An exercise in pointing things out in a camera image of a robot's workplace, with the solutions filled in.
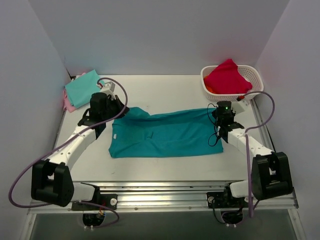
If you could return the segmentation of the teal t-shirt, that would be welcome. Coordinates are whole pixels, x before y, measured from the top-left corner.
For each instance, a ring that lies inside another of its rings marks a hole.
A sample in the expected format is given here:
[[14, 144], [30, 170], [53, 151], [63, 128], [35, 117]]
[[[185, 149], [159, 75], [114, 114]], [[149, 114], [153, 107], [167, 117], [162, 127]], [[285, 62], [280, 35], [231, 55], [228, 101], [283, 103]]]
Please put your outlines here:
[[206, 108], [150, 115], [139, 107], [114, 120], [108, 150], [114, 159], [194, 157], [224, 151]]

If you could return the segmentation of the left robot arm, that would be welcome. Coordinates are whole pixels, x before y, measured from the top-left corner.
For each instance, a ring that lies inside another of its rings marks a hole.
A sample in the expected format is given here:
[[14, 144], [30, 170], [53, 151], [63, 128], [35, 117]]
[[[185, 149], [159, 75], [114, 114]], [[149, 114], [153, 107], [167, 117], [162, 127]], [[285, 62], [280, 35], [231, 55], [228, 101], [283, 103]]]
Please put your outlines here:
[[89, 183], [74, 182], [71, 169], [87, 147], [100, 137], [107, 122], [124, 117], [129, 108], [112, 90], [94, 93], [89, 105], [61, 148], [32, 166], [33, 200], [60, 207], [83, 202], [90, 210], [100, 206], [100, 188]]

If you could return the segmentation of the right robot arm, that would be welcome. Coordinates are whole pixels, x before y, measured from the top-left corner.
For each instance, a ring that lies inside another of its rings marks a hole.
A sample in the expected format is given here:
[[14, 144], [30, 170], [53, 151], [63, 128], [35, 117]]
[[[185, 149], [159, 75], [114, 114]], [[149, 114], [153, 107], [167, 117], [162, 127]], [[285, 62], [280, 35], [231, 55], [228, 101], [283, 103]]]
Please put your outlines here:
[[235, 116], [245, 110], [244, 101], [219, 101], [213, 110], [217, 138], [235, 147], [247, 157], [247, 180], [230, 183], [222, 193], [223, 203], [234, 206], [240, 198], [254, 197], [258, 201], [289, 195], [293, 183], [289, 160], [284, 152], [275, 152], [250, 136]]

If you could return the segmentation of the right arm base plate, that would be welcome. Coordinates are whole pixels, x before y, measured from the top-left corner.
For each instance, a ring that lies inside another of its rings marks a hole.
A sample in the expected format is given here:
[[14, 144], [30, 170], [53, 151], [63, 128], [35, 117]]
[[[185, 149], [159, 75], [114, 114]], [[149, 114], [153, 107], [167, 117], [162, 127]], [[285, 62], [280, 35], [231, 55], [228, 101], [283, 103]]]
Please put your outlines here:
[[248, 203], [244, 197], [235, 198], [230, 193], [222, 191], [207, 192], [206, 198], [209, 209], [239, 209], [248, 207]]

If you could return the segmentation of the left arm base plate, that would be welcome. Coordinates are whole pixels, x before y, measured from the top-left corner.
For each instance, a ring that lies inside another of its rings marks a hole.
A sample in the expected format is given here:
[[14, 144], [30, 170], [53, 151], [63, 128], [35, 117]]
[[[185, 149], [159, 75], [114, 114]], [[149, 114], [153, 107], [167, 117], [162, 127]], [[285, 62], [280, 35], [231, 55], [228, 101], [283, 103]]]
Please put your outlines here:
[[[115, 193], [101, 194], [98, 198], [94, 197], [90, 203], [105, 206], [109, 209], [116, 210], [118, 204], [118, 195]], [[72, 211], [97, 211], [101, 207], [92, 206], [83, 203], [73, 203], [71, 206]]]

